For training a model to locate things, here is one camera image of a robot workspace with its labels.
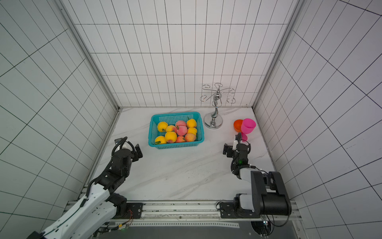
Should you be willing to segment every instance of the white tile wall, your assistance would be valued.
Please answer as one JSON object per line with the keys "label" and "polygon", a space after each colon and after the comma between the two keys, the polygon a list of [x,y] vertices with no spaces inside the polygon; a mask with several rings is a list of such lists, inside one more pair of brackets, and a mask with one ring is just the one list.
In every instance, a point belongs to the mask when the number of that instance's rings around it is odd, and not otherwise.
{"label": "white tile wall", "polygon": [[312,238],[380,237],[379,2],[307,1],[255,107]]}
{"label": "white tile wall", "polygon": [[76,199],[115,109],[52,0],[2,0],[0,35],[0,238],[27,238]]}
{"label": "white tile wall", "polygon": [[233,107],[248,107],[296,1],[64,4],[120,106],[210,106],[202,85],[220,82],[236,89]]}

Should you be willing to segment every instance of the black cable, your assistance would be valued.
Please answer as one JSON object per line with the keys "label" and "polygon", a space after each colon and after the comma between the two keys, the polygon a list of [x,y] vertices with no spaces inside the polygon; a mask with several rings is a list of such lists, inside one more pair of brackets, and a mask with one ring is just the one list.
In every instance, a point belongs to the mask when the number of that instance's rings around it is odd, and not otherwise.
{"label": "black cable", "polygon": [[81,207],[77,208],[77,210],[72,214],[70,215],[70,217],[68,217],[65,221],[63,221],[60,225],[58,225],[55,229],[51,230],[50,232],[48,232],[47,234],[45,235],[42,235],[40,238],[38,239],[41,239],[41,238],[44,238],[46,235],[52,233],[53,231],[56,231],[62,224],[64,224],[67,220],[69,220],[74,214],[76,214],[76,212],[78,212],[78,210],[80,209]]}

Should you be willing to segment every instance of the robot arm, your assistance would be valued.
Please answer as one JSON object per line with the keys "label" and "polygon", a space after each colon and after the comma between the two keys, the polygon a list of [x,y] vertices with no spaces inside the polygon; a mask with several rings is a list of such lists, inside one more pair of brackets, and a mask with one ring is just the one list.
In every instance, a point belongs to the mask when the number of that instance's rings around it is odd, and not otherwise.
{"label": "robot arm", "polygon": [[129,176],[132,162],[143,157],[139,145],[133,147],[126,140],[124,137],[116,142],[110,162],[100,176],[90,181],[86,195],[42,233],[33,232],[27,239],[85,239],[109,219],[125,216],[126,198],[114,192]]}

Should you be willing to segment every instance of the pink peach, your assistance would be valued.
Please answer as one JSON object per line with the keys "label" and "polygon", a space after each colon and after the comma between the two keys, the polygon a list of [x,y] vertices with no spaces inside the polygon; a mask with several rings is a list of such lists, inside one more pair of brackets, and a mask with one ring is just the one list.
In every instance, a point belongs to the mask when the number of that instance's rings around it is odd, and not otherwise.
{"label": "pink peach", "polygon": [[178,138],[176,139],[176,143],[183,143],[183,142],[186,142],[185,137],[184,136],[178,136]]}
{"label": "pink peach", "polygon": [[187,131],[188,131],[187,126],[183,126],[183,125],[178,126],[178,131],[177,131],[178,135],[184,136],[185,134],[187,134]]}
{"label": "pink peach", "polygon": [[178,122],[176,122],[175,126],[187,126],[186,122],[184,122],[183,120],[178,120]]}

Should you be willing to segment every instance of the orange plastic cup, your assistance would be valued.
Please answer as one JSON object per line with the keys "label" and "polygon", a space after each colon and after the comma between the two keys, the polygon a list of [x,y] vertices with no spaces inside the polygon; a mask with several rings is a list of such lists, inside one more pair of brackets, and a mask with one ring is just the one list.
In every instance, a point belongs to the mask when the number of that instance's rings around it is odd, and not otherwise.
{"label": "orange plastic cup", "polygon": [[236,132],[238,133],[241,133],[241,124],[243,123],[243,120],[236,120],[234,123],[233,123],[233,127],[235,129]]}

